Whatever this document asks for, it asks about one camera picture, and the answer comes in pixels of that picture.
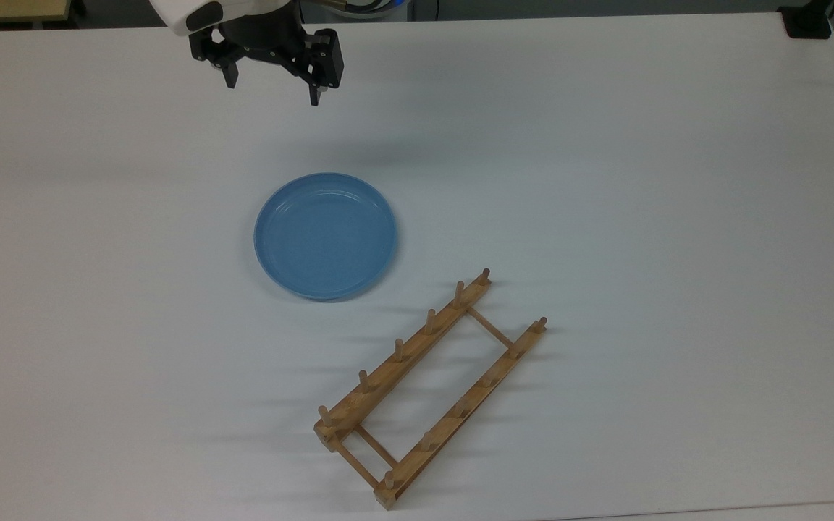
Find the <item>floor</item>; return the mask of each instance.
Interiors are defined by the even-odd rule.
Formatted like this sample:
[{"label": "floor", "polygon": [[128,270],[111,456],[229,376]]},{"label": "floor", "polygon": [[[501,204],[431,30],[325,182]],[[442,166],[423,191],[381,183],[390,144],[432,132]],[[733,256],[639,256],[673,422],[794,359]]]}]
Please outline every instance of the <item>floor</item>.
[{"label": "floor", "polygon": [[[76,25],[89,27],[153,27],[162,20],[149,0],[84,0],[85,16]],[[600,17],[622,14],[685,14],[773,12],[781,4],[804,0],[413,0],[411,20],[483,20],[514,17]],[[324,11],[303,4],[308,22],[324,22]]]}]

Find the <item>wooden peg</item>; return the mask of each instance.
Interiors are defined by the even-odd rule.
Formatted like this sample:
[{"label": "wooden peg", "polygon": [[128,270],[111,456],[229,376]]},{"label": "wooden peg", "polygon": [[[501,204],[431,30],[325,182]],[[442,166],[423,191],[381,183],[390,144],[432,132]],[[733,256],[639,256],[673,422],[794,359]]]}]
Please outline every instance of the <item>wooden peg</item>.
[{"label": "wooden peg", "polygon": [[360,370],[360,392],[368,392],[368,373],[365,370]]},{"label": "wooden peg", "polygon": [[327,411],[327,406],[322,405],[318,407],[317,412],[321,413],[321,419],[324,420],[325,426],[328,426],[328,428],[334,426],[334,419],[330,418],[330,412]]},{"label": "wooden peg", "polygon": [[433,334],[434,322],[437,322],[437,312],[428,310],[426,313],[426,326],[424,326],[424,334]]},{"label": "wooden peg", "polygon": [[456,283],[456,297],[452,300],[452,306],[459,309],[463,306],[463,290],[466,289],[464,281],[457,281]]},{"label": "wooden peg", "polygon": [[424,437],[420,439],[420,450],[427,452],[433,447],[433,439],[430,438],[430,431],[424,432]]},{"label": "wooden peg", "polygon": [[453,407],[452,413],[454,418],[462,418],[466,415],[466,412],[469,410],[469,402],[466,397],[460,398],[459,402],[456,402],[456,406]]},{"label": "wooden peg", "polygon": [[481,377],[481,386],[483,388],[489,388],[497,383],[497,377],[491,376],[491,369],[484,373],[484,376]]},{"label": "wooden peg", "polygon": [[395,362],[404,362],[404,340],[395,339]]}]

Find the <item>white table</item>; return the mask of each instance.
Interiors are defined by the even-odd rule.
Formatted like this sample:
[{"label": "white table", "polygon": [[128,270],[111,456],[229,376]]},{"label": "white table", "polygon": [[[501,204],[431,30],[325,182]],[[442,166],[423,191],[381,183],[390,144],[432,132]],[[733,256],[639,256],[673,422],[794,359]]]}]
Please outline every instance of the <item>white table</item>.
[{"label": "white table", "polygon": [[[338,91],[168,30],[0,33],[0,521],[534,519],[834,501],[834,39],[777,14],[344,26]],[[371,182],[387,276],[259,268],[281,184]],[[387,514],[311,426],[454,281],[549,333]],[[499,353],[377,410],[398,455]],[[380,465],[366,464],[377,474]]]}]

